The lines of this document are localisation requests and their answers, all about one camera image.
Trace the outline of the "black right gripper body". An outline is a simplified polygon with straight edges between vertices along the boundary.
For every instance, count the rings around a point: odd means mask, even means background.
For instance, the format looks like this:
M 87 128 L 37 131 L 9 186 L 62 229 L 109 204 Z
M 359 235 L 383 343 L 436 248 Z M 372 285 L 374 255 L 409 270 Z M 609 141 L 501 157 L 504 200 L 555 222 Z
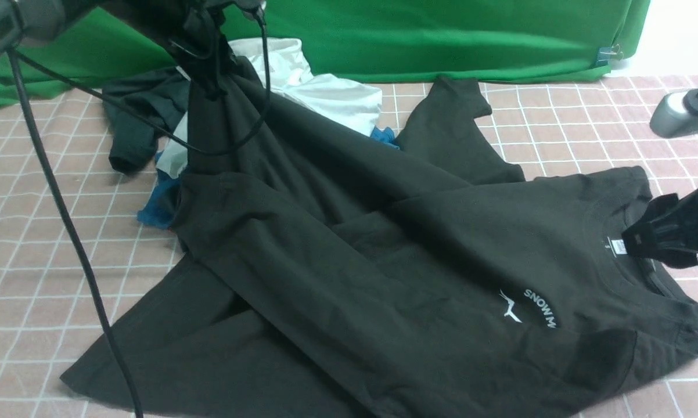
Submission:
M 698 188 L 684 198 L 672 193 L 649 201 L 643 216 L 622 234 L 626 253 L 670 268 L 698 265 Z

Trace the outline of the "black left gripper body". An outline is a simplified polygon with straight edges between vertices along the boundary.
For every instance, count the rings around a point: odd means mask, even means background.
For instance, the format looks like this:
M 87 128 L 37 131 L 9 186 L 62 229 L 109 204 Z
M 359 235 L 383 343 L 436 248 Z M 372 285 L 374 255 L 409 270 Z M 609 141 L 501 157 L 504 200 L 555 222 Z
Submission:
M 221 51 L 226 44 L 221 26 L 224 9 L 238 1 L 164 1 L 164 46 L 175 62 L 209 100 L 225 95 Z

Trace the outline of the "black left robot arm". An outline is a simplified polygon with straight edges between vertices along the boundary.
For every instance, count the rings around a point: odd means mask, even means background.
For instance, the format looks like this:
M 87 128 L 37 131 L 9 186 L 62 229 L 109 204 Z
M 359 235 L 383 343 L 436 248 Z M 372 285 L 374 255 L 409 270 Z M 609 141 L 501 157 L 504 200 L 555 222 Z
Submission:
M 222 11 L 230 1 L 0 1 L 0 55 L 42 46 L 101 8 L 162 47 L 211 98 L 225 92 Z

